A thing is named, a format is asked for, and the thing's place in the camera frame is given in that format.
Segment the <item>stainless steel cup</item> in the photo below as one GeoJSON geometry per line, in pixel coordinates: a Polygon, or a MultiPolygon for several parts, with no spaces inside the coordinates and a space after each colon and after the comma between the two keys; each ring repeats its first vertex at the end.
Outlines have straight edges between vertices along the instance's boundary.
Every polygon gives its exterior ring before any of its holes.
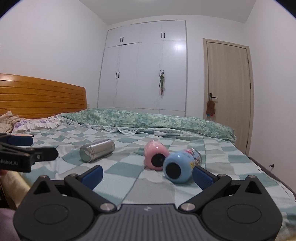
{"type": "Polygon", "coordinates": [[[114,141],[111,139],[104,139],[83,145],[79,150],[79,154],[83,162],[91,163],[111,154],[114,150],[114,141]]]}

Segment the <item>light blue cartoon cup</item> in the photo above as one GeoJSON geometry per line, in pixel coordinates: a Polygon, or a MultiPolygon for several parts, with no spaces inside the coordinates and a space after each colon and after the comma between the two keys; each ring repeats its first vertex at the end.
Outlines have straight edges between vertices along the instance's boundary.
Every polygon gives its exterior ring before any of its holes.
{"type": "Polygon", "coordinates": [[[165,177],[173,183],[185,183],[191,179],[193,168],[200,166],[201,154],[195,149],[186,149],[169,154],[163,163],[165,177]]]}

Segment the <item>pink cup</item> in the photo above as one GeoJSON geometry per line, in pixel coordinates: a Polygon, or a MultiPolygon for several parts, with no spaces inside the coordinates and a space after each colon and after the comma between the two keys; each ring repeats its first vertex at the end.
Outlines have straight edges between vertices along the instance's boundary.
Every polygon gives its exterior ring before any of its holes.
{"type": "Polygon", "coordinates": [[[169,154],[168,149],[161,142],[150,141],[144,147],[144,164],[151,170],[161,171],[169,154]]]}

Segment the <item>beige floral cloth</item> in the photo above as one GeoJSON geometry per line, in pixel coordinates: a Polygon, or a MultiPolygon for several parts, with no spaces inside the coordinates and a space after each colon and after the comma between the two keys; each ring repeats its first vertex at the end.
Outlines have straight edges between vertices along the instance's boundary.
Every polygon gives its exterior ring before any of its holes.
{"type": "Polygon", "coordinates": [[[11,111],[7,111],[0,117],[0,133],[11,133],[17,122],[24,120],[18,115],[13,115],[11,111]]]}

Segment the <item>wooden headboard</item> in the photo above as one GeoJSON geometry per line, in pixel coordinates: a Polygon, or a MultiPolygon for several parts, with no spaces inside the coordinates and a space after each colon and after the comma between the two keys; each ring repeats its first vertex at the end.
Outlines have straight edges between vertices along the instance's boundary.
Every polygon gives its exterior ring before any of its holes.
{"type": "Polygon", "coordinates": [[[87,108],[84,87],[41,78],[1,74],[1,114],[47,118],[87,108]]]}

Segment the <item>green floral duvet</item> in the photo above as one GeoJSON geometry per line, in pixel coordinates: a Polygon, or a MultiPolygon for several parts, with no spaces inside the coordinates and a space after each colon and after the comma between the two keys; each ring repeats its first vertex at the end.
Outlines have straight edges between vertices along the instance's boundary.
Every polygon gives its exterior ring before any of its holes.
{"type": "Polygon", "coordinates": [[[130,133],[147,129],[197,133],[236,143],[234,130],[228,126],[191,116],[181,117],[157,113],[137,113],[127,110],[89,108],[75,113],[62,113],[59,118],[74,121],[88,128],[130,133]]]}

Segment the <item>wooden door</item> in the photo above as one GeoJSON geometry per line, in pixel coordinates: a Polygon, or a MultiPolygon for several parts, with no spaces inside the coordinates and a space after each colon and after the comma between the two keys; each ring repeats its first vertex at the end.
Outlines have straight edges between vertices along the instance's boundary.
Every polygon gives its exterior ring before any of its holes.
{"type": "Polygon", "coordinates": [[[204,102],[213,93],[215,114],[205,119],[234,129],[235,146],[243,154],[250,150],[253,116],[254,90],[250,49],[247,46],[204,39],[205,94],[204,102]]]}

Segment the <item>white wardrobe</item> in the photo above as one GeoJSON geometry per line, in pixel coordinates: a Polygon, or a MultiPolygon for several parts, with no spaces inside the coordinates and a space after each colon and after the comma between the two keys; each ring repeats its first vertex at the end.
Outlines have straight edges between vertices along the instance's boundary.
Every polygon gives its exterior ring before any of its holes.
{"type": "Polygon", "coordinates": [[[184,20],[155,21],[107,32],[98,107],[185,116],[187,33],[184,20]],[[160,96],[159,71],[165,75],[160,96]]]}

